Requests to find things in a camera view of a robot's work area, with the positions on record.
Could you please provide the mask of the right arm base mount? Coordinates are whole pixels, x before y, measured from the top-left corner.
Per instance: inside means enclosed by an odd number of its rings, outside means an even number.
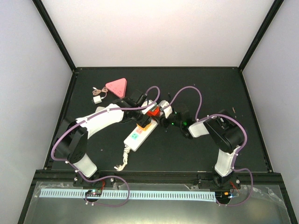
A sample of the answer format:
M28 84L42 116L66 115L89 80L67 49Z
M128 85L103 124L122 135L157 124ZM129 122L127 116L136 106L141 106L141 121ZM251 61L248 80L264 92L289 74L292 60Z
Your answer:
M228 176L221 177L216 173L200 173L198 174L197 185L203 189L228 189L231 187L230 182L236 183L238 177L233 173Z

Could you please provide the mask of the red cube socket adapter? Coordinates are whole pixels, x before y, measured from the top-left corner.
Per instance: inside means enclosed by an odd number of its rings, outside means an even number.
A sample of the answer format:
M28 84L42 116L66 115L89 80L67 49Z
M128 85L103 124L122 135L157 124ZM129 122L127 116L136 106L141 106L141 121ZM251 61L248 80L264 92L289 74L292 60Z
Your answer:
M150 109L147 111L147 115L150 116L150 117L156 117L156 116L160 116L160 109L159 107L156 107L156 108L153 108L153 109Z

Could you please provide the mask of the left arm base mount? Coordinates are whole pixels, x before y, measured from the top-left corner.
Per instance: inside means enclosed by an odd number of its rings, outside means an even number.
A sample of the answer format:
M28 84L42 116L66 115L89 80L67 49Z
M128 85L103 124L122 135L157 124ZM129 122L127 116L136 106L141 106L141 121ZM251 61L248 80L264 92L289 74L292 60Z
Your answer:
M73 186L74 187L83 187L83 188L91 188L91 187L103 188L103 187L110 186L111 184L114 183L114 180L115 180L114 177L109 177L109 178L105 178L100 181L91 182L91 181L97 180L99 178L101 178L100 174L95 173L90 178L86 177L86 179L89 180L89 181L86 181L79 173L76 173L76 175L74 177L74 181L73 181Z

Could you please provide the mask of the pink triangular power strip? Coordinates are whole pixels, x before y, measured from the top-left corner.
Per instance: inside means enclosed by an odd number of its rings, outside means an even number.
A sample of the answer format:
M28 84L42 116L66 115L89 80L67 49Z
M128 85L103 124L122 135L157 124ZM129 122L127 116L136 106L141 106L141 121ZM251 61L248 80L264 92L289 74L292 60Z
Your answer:
M109 82L105 87L119 98L124 98L127 88L127 80L125 78L117 79Z

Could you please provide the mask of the white USB charger plug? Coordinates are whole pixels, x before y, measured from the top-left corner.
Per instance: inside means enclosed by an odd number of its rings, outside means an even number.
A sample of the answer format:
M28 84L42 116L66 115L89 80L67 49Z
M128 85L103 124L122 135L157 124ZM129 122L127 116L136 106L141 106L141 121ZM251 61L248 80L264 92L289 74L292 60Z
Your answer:
M102 102L101 96L93 97L93 102L94 102L95 105L101 103Z

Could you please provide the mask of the white plug adapter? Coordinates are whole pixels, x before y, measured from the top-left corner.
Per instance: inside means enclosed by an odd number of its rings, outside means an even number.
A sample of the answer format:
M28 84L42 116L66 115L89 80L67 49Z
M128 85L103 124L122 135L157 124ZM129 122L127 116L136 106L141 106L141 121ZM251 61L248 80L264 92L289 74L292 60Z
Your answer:
M100 112L100 111L102 111L102 110L104 110L104 109L105 109L105 107L98 106L98 107L96 108L96 111L95 111L95 112Z

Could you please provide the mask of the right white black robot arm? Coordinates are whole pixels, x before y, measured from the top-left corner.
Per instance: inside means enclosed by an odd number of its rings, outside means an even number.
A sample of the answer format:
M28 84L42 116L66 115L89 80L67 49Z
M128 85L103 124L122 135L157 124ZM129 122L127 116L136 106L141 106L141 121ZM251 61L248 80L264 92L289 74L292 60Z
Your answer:
M161 109L156 121L165 128L169 125L178 127L187 139L210 135L219 148L211 181L219 189L229 183L238 152L245 146L248 137L245 129L226 110L210 115L202 121L195 121L191 118L188 107L180 104L169 115L165 109Z

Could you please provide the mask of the yellow cube socket adapter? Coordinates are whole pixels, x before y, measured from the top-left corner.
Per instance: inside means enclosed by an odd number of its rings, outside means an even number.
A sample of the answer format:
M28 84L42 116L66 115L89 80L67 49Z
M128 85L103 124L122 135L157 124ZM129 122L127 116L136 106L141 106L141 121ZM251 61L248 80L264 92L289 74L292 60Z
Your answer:
M146 125L145 127L140 126L139 124L137 124L137 127L140 128L143 131L147 131L148 128L151 126L151 124Z

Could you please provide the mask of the white long power strip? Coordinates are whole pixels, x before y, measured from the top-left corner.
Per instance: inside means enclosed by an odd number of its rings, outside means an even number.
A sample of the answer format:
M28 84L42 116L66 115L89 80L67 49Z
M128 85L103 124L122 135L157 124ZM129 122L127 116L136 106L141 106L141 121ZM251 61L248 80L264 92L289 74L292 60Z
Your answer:
M136 126L136 128L124 140L124 145L135 152L150 136L150 134L154 131L154 129L157 126L158 123L154 119L151 120L151 123L145 130L143 130L139 126Z

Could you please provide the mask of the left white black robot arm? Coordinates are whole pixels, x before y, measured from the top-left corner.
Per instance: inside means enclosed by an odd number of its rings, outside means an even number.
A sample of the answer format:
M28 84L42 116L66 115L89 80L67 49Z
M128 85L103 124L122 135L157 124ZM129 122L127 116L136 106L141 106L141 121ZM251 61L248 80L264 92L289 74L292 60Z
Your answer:
M88 140L104 128L123 120L140 121L145 117L143 110L149 109L155 101L146 94L136 92L132 97L114 100L104 109L77 119L64 119L53 142L51 158L71 164L84 175L89 186L100 182L97 166L87 155Z

